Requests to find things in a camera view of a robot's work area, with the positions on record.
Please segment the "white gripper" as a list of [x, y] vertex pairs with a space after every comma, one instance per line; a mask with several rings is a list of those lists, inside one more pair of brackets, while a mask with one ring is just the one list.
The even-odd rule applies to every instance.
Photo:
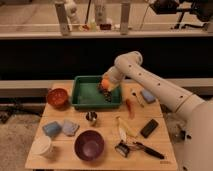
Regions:
[[109, 92], [118, 87], [121, 81], [124, 79], [124, 74], [121, 73], [115, 66], [110, 67], [103, 75], [102, 80], [108, 79], [110, 82]]

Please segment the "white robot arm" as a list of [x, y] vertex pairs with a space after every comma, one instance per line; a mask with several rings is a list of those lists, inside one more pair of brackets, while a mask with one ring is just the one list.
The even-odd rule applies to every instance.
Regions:
[[117, 56], [103, 74], [109, 91], [125, 76], [157, 97], [172, 112], [186, 121], [182, 168], [184, 171], [213, 171], [213, 100], [204, 100], [172, 82], [141, 67], [142, 54], [131, 51]]

